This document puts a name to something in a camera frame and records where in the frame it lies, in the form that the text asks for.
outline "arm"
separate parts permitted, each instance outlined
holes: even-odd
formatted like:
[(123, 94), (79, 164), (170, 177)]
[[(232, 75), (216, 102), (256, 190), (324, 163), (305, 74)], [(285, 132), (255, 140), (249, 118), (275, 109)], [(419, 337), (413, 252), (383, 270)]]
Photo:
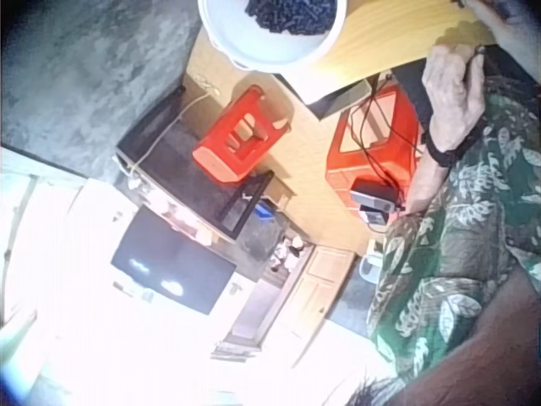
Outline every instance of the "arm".
[(523, 0), (465, 0), (492, 31), (498, 45), (539, 83), (541, 26)]
[[(436, 46), (430, 51), (423, 84), (434, 110), (430, 136), (439, 151), (455, 150), (484, 112), (483, 62), (483, 55), (474, 56), (473, 49), (463, 45)], [(406, 213), (425, 211), (448, 172), (426, 151), (413, 175)]]

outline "blue berries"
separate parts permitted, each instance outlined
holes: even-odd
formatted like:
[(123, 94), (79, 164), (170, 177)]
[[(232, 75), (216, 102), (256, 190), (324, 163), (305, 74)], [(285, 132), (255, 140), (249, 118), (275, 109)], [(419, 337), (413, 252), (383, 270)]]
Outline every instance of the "blue berries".
[(314, 36), (331, 29), (336, 0), (249, 0), (246, 13), (270, 32)]

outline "hand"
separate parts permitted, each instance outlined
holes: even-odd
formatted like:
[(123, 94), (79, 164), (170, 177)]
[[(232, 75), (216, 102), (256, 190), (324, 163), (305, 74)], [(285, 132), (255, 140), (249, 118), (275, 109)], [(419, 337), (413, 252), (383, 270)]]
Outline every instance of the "hand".
[(437, 45), (427, 57), (423, 85), (434, 110), (430, 135), (441, 152), (455, 150), (484, 112), (483, 63), (484, 56), (465, 45)]
[(494, 34), (505, 49), (537, 82), (541, 79), (541, 28), (521, 0), (464, 0), (477, 18)]

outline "red plastic stool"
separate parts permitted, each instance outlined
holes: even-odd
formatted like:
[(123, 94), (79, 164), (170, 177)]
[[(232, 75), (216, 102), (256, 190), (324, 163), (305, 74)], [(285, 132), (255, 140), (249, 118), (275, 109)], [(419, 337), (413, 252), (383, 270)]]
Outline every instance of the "red plastic stool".
[[(374, 161), (378, 162), (396, 180), (402, 194), (406, 195), (417, 166), (413, 145), (417, 145), (418, 120), (412, 103), (398, 86), (386, 87), (378, 93), (376, 99), (379, 100), (392, 94), (395, 95), (395, 106), (391, 127), (396, 132), (390, 130), (389, 138), (384, 143), (370, 146), (367, 151)], [(338, 120), (327, 155), (325, 178), (352, 214), (358, 216), (359, 206), (350, 196), (355, 179), (361, 178), (380, 184), (385, 184), (385, 182), (374, 172), (365, 153), (360, 150), (340, 151), (344, 134), (349, 133), (351, 129), (348, 119), (352, 109), (353, 107), (345, 110)]]
[[(238, 100), (225, 108), (192, 152), (195, 161), (215, 180), (232, 183), (245, 178), (264, 154), (291, 129), (289, 123), (276, 129), (273, 120), (266, 117), (259, 106), (264, 95), (259, 86), (250, 86)], [(246, 120), (248, 114), (254, 118), (254, 125)], [(252, 130), (253, 134), (247, 140), (235, 131), (241, 122)]]

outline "cabinet door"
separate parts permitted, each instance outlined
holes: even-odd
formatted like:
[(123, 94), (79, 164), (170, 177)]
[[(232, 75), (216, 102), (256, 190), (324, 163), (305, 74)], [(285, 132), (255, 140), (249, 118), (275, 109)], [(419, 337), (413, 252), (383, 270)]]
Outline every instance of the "cabinet door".
[(354, 253), (316, 247), (264, 342), (265, 349), (295, 364), (338, 294)]

